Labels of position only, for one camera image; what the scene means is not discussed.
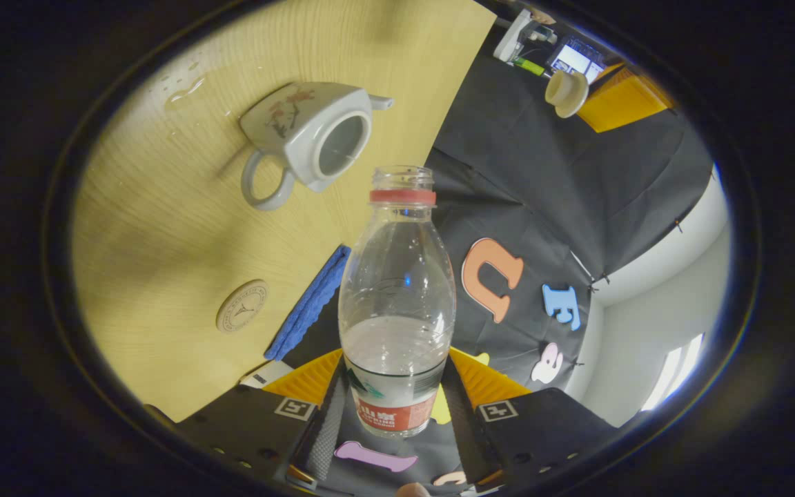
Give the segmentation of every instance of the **bottle label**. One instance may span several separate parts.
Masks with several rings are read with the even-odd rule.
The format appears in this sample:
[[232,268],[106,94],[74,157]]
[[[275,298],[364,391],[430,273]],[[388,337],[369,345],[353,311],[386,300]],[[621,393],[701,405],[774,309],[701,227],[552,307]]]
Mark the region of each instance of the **bottle label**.
[[357,415],[380,430],[419,427],[431,416],[445,364],[444,360],[428,371],[399,376],[367,371],[345,358]]

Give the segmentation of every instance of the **floral pattern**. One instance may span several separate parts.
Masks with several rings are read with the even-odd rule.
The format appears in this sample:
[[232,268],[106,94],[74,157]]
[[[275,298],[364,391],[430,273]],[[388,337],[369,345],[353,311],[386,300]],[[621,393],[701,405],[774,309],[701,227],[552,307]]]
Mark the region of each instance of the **floral pattern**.
[[284,100],[276,101],[268,108],[269,119],[266,126],[271,127],[278,133],[281,138],[287,138],[287,131],[296,126],[296,117],[300,115],[300,107],[297,105],[300,101],[313,100],[315,98],[315,91],[303,90],[299,86],[296,87],[296,93],[288,95]]

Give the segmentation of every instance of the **window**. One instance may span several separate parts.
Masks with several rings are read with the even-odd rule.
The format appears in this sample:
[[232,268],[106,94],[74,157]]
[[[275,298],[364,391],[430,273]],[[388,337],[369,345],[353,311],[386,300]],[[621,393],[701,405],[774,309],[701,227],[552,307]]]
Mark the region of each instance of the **window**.
[[698,361],[698,352],[701,350],[703,339],[704,333],[701,333],[691,339],[691,342],[687,343],[687,345],[673,349],[668,353],[665,358],[665,365],[662,366],[662,373],[656,381],[656,386],[652,389],[649,399],[646,399],[640,410],[654,409],[662,400],[671,396],[685,381],[685,378],[689,377],[689,373],[695,367],[695,362]]

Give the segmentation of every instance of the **monitor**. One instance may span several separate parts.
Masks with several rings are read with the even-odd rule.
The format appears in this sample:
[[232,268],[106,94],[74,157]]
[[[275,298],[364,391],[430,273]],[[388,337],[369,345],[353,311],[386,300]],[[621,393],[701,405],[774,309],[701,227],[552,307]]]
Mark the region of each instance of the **monitor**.
[[554,70],[565,70],[571,74],[581,72],[588,83],[593,83],[593,80],[606,68],[603,54],[575,37],[567,37],[560,44],[554,55],[549,58],[549,65]]

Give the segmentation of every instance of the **wooden table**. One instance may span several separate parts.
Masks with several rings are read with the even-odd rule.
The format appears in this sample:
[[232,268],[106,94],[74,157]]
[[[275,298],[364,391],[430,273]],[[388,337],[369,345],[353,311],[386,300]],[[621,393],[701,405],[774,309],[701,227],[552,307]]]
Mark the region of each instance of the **wooden table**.
[[[127,387],[176,421],[232,387],[327,258],[369,216],[376,166],[423,164],[495,16],[472,0],[291,0],[238,19],[130,95],[92,151],[72,225],[89,333]],[[277,211],[244,201],[253,150],[237,119],[292,81],[395,98],[351,170],[322,194],[297,184]],[[277,164],[257,173],[272,191]],[[247,327],[215,316],[249,280],[268,302]]]

